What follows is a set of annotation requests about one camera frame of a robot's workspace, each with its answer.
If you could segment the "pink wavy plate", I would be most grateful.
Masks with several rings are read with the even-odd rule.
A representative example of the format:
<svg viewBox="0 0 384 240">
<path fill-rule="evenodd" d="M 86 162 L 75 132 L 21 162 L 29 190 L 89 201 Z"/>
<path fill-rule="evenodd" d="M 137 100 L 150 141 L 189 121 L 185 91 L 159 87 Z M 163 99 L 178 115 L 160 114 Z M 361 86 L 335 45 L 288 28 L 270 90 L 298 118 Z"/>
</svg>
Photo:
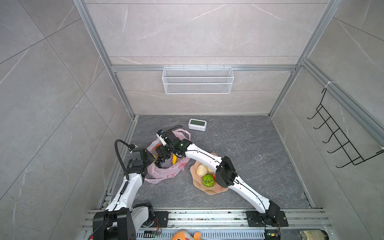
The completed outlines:
<svg viewBox="0 0 384 240">
<path fill-rule="evenodd" d="M 203 185 L 203 177 L 199 177 L 196 173 L 196 170 L 201 165 L 200 162 L 196 161 L 195 164 L 190 168 L 190 172 L 193 178 L 193 184 L 196 188 L 200 189 L 201 191 L 205 192 L 208 195 L 215 195 L 218 193 L 226 192 L 228 188 L 223 188 L 217 183 L 213 187 L 206 187 Z"/>
</svg>

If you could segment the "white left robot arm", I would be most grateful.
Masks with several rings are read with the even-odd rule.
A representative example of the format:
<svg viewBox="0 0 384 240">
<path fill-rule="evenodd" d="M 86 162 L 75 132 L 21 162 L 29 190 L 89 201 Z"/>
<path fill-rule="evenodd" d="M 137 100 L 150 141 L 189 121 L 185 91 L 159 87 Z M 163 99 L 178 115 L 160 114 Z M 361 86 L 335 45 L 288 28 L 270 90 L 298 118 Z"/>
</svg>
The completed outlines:
<svg viewBox="0 0 384 240">
<path fill-rule="evenodd" d="M 120 155 L 119 143 L 132 153 L 127 164 Z M 123 182 L 107 208 L 95 214 L 89 240 L 135 240 L 141 226 L 149 227 L 154 222 L 152 204 L 134 206 L 133 202 L 148 173 L 148 166 L 155 161 L 155 157 L 146 148 L 129 145 L 123 140 L 115 140 L 115 151 L 124 172 Z"/>
</svg>

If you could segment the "beige fake fruit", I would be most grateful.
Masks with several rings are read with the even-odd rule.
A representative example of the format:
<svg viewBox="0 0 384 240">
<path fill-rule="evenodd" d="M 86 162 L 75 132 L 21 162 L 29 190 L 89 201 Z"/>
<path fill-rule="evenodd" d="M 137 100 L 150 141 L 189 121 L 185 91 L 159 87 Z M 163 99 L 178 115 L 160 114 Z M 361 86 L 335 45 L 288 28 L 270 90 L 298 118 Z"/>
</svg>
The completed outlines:
<svg viewBox="0 0 384 240">
<path fill-rule="evenodd" d="M 204 177 L 205 175 L 208 174 L 208 167 L 203 165 L 203 164 L 200 164 L 196 168 L 196 174 L 197 174 L 198 177 Z"/>
</svg>

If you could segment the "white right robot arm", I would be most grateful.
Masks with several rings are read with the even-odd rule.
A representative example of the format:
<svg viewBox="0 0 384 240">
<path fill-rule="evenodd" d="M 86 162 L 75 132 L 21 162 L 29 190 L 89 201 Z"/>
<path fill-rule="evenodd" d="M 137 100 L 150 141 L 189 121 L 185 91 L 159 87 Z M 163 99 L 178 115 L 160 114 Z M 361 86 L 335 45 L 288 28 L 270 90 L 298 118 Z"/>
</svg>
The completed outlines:
<svg viewBox="0 0 384 240">
<path fill-rule="evenodd" d="M 180 140 L 170 130 L 166 132 L 159 130 L 157 137 L 161 141 L 161 149 L 166 155 L 174 154 L 177 157 L 190 158 L 214 170 L 216 183 L 223 188 L 235 191 L 247 200 L 256 209 L 265 225 L 275 226 L 279 223 L 280 207 L 246 184 L 238 175 L 229 157 L 210 154 L 187 139 Z"/>
</svg>

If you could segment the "pink plastic shopping bag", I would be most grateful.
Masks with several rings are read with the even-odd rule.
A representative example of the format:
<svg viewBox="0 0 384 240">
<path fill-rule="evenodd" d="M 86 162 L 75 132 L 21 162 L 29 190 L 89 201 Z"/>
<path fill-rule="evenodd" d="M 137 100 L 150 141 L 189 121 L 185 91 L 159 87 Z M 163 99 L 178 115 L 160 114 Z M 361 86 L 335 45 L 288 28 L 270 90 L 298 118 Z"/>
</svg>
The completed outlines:
<svg viewBox="0 0 384 240">
<path fill-rule="evenodd" d="M 183 128 L 176 129 L 172 132 L 180 140 L 183 140 L 183 139 L 191 140 L 191 134 L 188 131 L 184 130 Z M 161 141 L 156 139 L 147 147 L 147 150 L 149 150 L 149 152 L 151 154 L 153 154 L 156 159 L 158 158 L 158 154 L 155 151 L 155 147 L 157 147 L 158 145 L 161 145 Z M 150 184 L 158 184 L 159 182 L 161 182 L 163 180 L 167 180 L 167 179 L 175 177 L 177 174 L 179 174 L 181 171 L 184 170 L 185 166 L 190 161 L 190 158 L 187 158 L 187 157 L 179 158 L 178 157 L 175 165 L 172 165 L 172 163 L 171 163 L 172 160 L 173 160 L 172 158 L 166 160 L 166 162 L 165 162 L 166 167 L 169 164 L 171 164 L 167 168 L 163 168 L 163 167 L 158 168 L 155 165 L 155 163 L 150 164 L 148 166 L 148 174 L 145 178 L 145 181 L 150 183 Z"/>
</svg>

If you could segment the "green fake apple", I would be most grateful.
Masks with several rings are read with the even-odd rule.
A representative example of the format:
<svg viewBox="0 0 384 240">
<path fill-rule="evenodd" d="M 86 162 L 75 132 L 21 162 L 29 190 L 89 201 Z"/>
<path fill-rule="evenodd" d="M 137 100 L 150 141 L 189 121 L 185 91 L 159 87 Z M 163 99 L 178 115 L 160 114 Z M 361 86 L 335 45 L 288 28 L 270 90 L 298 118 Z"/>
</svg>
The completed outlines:
<svg viewBox="0 0 384 240">
<path fill-rule="evenodd" d="M 206 174 L 205 176 L 203 176 L 202 183 L 205 187 L 212 188 L 216 184 L 216 181 L 213 175 Z"/>
</svg>

